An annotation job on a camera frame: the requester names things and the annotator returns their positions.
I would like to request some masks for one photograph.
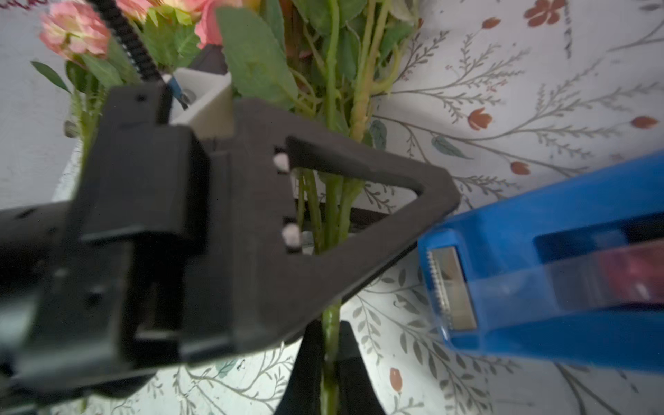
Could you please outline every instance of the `artificial flower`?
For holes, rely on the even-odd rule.
[[[42,15],[39,38],[53,52],[72,60],[75,54],[104,57],[110,32],[91,6],[63,1]]]
[[[219,44],[221,45],[221,32],[219,31],[219,26],[216,23],[215,10],[221,6],[232,6],[232,7],[248,7],[252,8],[256,6],[256,0],[251,0],[251,2],[245,0],[211,0],[208,1],[205,7],[203,8],[203,13],[201,14],[201,21],[196,25],[196,35],[200,38],[201,42],[199,43],[199,48],[204,48],[206,44]]]
[[[140,22],[147,18],[147,10],[156,5],[149,0],[117,0],[117,4],[130,19]]]

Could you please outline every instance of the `green stem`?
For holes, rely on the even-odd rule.
[[[394,84],[394,81],[396,81],[396,77],[399,75],[399,66],[401,65],[401,50],[399,50],[398,47],[394,47],[392,50],[393,53],[393,58],[392,58],[392,68],[390,69],[390,74],[386,76],[384,79],[374,82],[374,84],[371,86],[371,95],[375,94],[380,94],[382,92],[386,92],[389,89],[392,88],[392,85]]]
[[[88,72],[86,75],[86,88],[85,88],[85,112],[90,112],[94,107],[92,99],[92,73]]]
[[[325,184],[325,249],[328,250],[337,245],[337,233],[339,229],[339,196],[344,179],[341,176],[330,175]]]
[[[293,104],[295,104],[295,107],[302,111],[307,117],[309,118],[314,118],[316,116],[316,111],[313,110],[311,107],[306,106],[303,104],[300,100],[298,100],[297,97],[291,97],[291,101],[293,101]]]
[[[302,169],[305,190],[307,191],[307,202],[309,204],[309,219],[313,229],[313,250],[316,254],[323,247],[323,221],[321,219],[321,207],[318,205],[318,189],[316,189],[316,178],[310,169]]]
[[[304,25],[303,32],[304,32],[304,37],[307,39],[307,42],[309,43],[309,48],[311,49],[311,53],[313,54],[313,60],[316,62],[316,66],[318,66],[318,69],[321,71],[323,76],[325,76],[325,63],[323,62],[323,58],[321,58],[321,55],[318,53],[318,50],[316,49],[315,41],[311,38],[311,33],[309,33],[309,29],[307,29],[307,25]]]
[[[339,44],[339,4],[338,0],[328,0],[332,29],[330,33],[330,45],[325,57],[325,75],[327,86],[325,88],[325,112],[327,129],[334,131],[337,127],[335,116],[337,115],[337,45]]]
[[[357,63],[357,77],[355,79],[355,86],[359,88],[362,76],[365,72],[365,65],[367,64],[367,56],[369,55],[369,48],[371,47],[371,32],[373,31],[374,15],[376,14],[376,0],[369,0],[367,5],[367,22],[365,23],[365,33],[362,36],[362,51]]]
[[[382,40],[382,34],[385,32],[385,23],[387,22],[391,7],[392,3],[390,0],[384,0],[382,2],[378,21],[376,22],[376,30],[373,35],[373,40],[371,41],[369,56],[367,57],[362,70],[357,74],[357,81],[355,82],[355,99],[353,102],[353,110],[351,111],[351,139],[355,140],[357,143],[362,142],[362,138],[364,138],[365,135],[365,126],[369,120],[367,110],[369,108],[373,77],[376,71],[376,61],[378,60],[379,55],[378,48]],[[367,32],[365,32],[364,38],[364,40],[367,39]],[[363,41],[362,56],[364,56],[366,47],[367,45]]]
[[[327,2],[331,18],[330,44],[325,57],[325,120],[327,129],[337,130],[337,45],[339,44],[339,4],[338,0]],[[325,204],[325,249],[333,247],[334,236],[337,234],[337,193],[343,179],[332,176],[326,183]],[[321,379],[321,415],[337,415],[339,405],[339,384],[337,382],[337,351],[339,350],[339,309],[341,301],[328,307],[323,312],[323,336],[325,338],[325,358]]]
[[[339,208],[339,234],[337,243],[340,244],[348,238],[348,232],[351,228],[351,208],[353,202],[359,196],[365,182],[359,179],[345,179],[343,181],[343,190],[341,191],[341,207]]]
[[[300,172],[297,178],[297,227],[302,229],[304,224],[304,176]]]
[[[321,415],[337,415],[339,384],[337,383],[337,353],[339,352],[339,310],[341,300],[323,312],[325,358],[321,380]]]
[[[304,93],[302,93],[302,91],[300,91],[300,93],[302,93],[302,95],[303,95],[305,98],[309,99],[311,102],[313,102],[313,103],[315,103],[315,104],[319,104],[319,103],[321,102],[321,100],[320,100],[320,98],[318,98],[318,97],[316,96],[316,92],[313,90],[313,87],[311,86],[311,84],[309,83],[309,81],[307,81],[307,78],[305,78],[303,74],[299,73],[299,71],[297,71],[297,70],[295,70],[295,69],[293,69],[293,68],[288,68],[288,69],[290,69],[291,73],[292,73],[292,74],[293,74],[293,75],[294,75],[294,76],[295,76],[300,82],[302,82],[302,84],[303,84],[304,86],[306,86],[307,89],[309,90],[309,94],[304,94]]]

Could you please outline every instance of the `screw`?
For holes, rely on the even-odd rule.
[[[289,223],[282,229],[282,237],[289,250],[299,251],[302,249],[301,232],[299,226],[294,223]]]
[[[272,161],[279,173],[286,174],[290,172],[290,160],[288,159],[288,154],[283,151],[281,153],[276,153],[272,158]]]
[[[196,100],[196,94],[194,94],[191,90],[183,89],[182,94],[180,95],[180,99],[186,105],[191,105]]]
[[[58,278],[58,279],[60,279],[60,278],[64,278],[64,277],[66,277],[67,275],[69,275],[69,270],[66,269],[66,268],[58,268],[58,269],[55,270],[55,272],[53,273],[53,276],[54,276],[55,278]]]
[[[651,298],[650,291],[642,282],[634,284],[634,290],[641,299],[649,300]]]
[[[64,131],[64,136],[69,137],[69,138],[76,138],[78,137],[78,126],[76,123],[74,123],[72,120],[66,120],[64,122],[64,125],[62,126],[62,130]]]

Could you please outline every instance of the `pink rose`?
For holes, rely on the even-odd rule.
[[[147,10],[154,6],[149,0],[117,0],[118,7],[130,19],[144,22]]]
[[[221,6],[242,7],[242,0],[212,0],[203,8],[201,21],[196,25],[196,35],[200,38],[199,48],[206,44],[221,44],[221,32],[216,23],[215,10]]]
[[[97,13],[87,4],[64,1],[54,3],[50,13],[42,15],[41,41],[63,58],[75,54],[104,57],[110,33]]]

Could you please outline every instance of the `floral tablecloth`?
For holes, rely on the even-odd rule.
[[[448,169],[460,211],[664,147],[661,0],[437,0],[421,10],[371,127],[387,151]],[[410,197],[368,185],[359,204],[391,212]],[[664,412],[660,376],[447,350],[418,274],[408,255],[342,310],[387,414]],[[127,400],[90,399],[86,413],[270,414],[297,348],[166,369]],[[77,402],[52,409],[79,412]]]

